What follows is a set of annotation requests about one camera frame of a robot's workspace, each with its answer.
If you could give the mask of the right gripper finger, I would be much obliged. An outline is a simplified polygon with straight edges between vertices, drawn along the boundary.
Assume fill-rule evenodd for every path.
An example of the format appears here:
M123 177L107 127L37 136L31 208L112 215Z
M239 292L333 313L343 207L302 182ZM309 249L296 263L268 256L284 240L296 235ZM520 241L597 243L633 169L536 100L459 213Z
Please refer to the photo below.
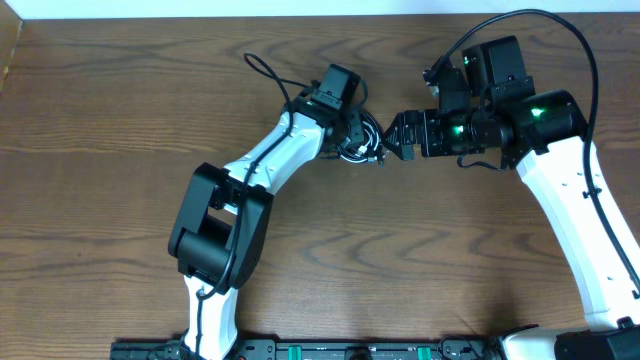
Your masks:
M384 146L402 161L414 159L415 134L412 130L390 130L384 134Z
M420 112L418 110L397 113L390 127L384 133L385 143L388 145L415 145L419 120Z

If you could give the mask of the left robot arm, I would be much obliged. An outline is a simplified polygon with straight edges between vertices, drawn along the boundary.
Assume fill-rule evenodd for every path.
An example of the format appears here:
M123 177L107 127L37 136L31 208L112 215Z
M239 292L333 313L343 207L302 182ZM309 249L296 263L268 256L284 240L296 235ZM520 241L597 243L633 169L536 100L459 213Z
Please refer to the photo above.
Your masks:
M248 153L194 171L168 243L189 295L183 358L230 354L238 291L260 259L274 197L320 152L354 140L361 107L353 98L364 86L359 75L332 64L321 82L286 98L274 129Z

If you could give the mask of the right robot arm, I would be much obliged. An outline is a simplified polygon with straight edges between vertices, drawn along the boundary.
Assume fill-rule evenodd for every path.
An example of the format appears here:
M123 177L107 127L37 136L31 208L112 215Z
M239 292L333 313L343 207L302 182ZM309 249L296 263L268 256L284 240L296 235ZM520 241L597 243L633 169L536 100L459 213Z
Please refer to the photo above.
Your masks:
M466 49L438 75L439 105L397 114L385 146L403 160L462 159L497 148L541 205L583 304L583 330L526 326L494 338L487 359L635 359L639 247L606 184L587 123L564 90L537 93L513 36Z

